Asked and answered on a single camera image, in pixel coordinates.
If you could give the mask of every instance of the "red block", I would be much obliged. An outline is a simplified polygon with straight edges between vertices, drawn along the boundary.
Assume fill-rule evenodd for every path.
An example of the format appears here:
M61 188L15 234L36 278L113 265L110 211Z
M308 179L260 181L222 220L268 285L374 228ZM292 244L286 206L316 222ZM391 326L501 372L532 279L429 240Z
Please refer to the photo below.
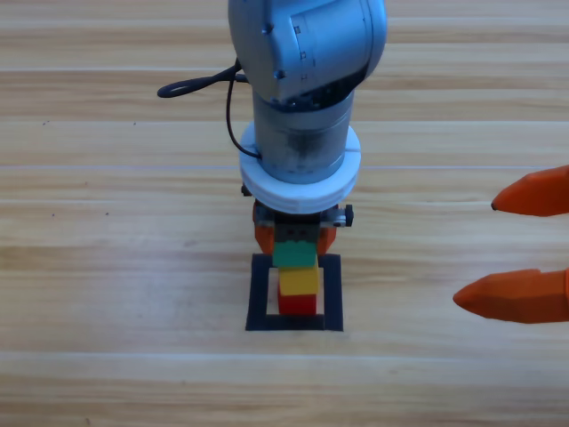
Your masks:
M278 287L278 313L287 316L315 316L317 314L316 295L282 296Z

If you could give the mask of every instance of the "black cable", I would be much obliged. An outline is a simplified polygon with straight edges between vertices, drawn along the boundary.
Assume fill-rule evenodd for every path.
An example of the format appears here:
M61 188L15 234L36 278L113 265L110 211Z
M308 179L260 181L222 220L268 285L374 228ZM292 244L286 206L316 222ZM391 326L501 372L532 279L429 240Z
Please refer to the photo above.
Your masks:
M235 139L235 135L233 134L233 129L231 128L231 95L233 94L233 84L235 83L236 74L241 69L241 64L239 63L239 60L235 61L235 66L233 67L233 69L234 69L233 76L229 79L228 103L227 103L227 107L225 110L225 118L226 118L226 121L228 123L229 136L231 137L233 144L237 147L237 149L239 149L239 151L246 154L247 156L251 156L251 157L261 159L260 154L253 153L253 152L248 151L248 150L244 149L243 147L241 147L239 142L237 142L237 140Z
M209 77L191 78L183 82L172 83L164 86L158 91L159 98L176 98L178 96L187 95L204 89L218 82L228 82L233 76L238 83L249 83L247 77L243 74L236 75L239 70L235 66L224 69L219 74Z
M192 78L190 80L184 80L183 82L172 83L171 85L164 86L158 91L158 97L160 98L176 98L178 96L187 95L188 93L193 93L204 89L207 86L211 86L218 82L229 82L228 90L228 102L226 107L226 121L228 124L229 136L233 144L247 156L261 158L260 154L253 153L241 147L239 142L237 142L235 135L233 134L233 128L231 127L231 95L233 93L233 85L235 82L238 83L249 83L247 77L242 74L237 74L241 71L241 64L239 59L235 61L235 65L228 69L224 69L215 76L210 77L200 77Z

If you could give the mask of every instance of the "gray cylinder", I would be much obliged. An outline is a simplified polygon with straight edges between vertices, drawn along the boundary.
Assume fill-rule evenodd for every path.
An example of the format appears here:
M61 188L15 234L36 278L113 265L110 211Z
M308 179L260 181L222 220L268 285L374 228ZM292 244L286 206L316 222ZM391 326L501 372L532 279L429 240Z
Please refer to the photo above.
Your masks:
M328 109L284 112L253 93L255 143L263 169L295 184L333 175L344 159L353 103L351 93Z

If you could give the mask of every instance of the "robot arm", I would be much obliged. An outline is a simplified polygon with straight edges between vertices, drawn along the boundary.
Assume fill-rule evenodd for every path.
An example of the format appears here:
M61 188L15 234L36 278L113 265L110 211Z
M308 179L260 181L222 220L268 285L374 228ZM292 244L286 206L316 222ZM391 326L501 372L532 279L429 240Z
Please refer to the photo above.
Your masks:
M341 169L348 151L359 151L349 128L354 91L373 73L383 53L385 7L383 0L228 0L228 20L236 65L214 77L168 85L158 96L172 98L229 81L231 139L242 153L255 157L266 173L258 174L255 182L245 173L244 182L249 180L256 198L277 209L267 195L278 198L286 193L291 200L299 196L299 188L284 191L276 182L263 197L254 185L257 181L322 182ZM240 69L245 76L236 74ZM242 144L236 141L229 120L234 81L247 81L253 91L254 122ZM335 205L339 200L332 199L349 193L359 160L356 163L351 162L349 179L344 174L344 183L329 189L333 195L323 204ZM242 162L242 174L246 167L252 165ZM288 213L312 214L310 210L298 207Z
M326 104L345 98L373 73L387 36L382 0L229 0L228 17L243 70L268 102L322 89Z

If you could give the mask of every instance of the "green block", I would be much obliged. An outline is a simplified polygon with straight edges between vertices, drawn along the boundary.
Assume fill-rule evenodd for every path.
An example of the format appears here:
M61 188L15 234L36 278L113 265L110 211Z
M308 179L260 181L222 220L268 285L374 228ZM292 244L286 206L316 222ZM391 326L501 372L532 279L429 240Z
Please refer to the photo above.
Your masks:
M317 262L317 244L309 242L275 243L275 267L312 267Z

